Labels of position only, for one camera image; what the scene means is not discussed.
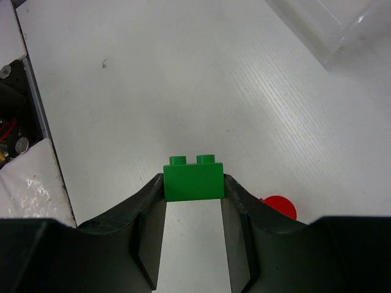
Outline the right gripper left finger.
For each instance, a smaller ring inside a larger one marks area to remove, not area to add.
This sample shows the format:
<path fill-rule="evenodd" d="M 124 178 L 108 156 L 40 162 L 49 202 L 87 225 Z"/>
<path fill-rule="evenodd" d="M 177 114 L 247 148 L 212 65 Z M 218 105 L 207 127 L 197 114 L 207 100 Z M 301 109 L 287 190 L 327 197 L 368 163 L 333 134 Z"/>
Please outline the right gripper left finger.
<path fill-rule="evenodd" d="M 80 224 L 89 236 L 96 290 L 155 290 L 166 217 L 163 174 L 106 212 Z"/>

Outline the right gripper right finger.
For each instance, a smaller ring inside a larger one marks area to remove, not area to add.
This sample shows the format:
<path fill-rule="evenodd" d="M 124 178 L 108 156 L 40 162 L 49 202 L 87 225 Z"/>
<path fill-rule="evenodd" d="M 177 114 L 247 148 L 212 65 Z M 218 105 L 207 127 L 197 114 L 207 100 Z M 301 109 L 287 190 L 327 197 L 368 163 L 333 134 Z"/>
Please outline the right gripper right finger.
<path fill-rule="evenodd" d="M 231 175 L 224 176 L 221 213 L 232 292 L 311 292 L 308 224 L 260 201 Z"/>

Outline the green lego brick stack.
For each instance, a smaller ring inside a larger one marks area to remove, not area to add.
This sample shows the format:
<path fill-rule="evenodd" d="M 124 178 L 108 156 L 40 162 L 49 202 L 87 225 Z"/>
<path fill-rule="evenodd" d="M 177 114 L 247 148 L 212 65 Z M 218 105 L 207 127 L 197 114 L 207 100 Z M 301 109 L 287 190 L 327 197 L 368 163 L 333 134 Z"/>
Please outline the green lego brick stack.
<path fill-rule="evenodd" d="M 185 156 L 171 156 L 163 175 L 167 202 L 224 198 L 223 163 L 213 154 L 198 155 L 191 164 Z"/>

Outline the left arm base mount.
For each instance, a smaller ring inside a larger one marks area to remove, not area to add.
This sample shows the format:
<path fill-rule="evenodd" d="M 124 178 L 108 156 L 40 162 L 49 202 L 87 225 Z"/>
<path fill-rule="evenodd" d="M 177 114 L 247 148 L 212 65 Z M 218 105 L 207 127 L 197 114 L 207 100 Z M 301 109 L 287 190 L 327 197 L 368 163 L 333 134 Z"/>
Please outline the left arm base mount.
<path fill-rule="evenodd" d="M 43 139 L 24 64 L 1 68 L 1 167 Z"/>

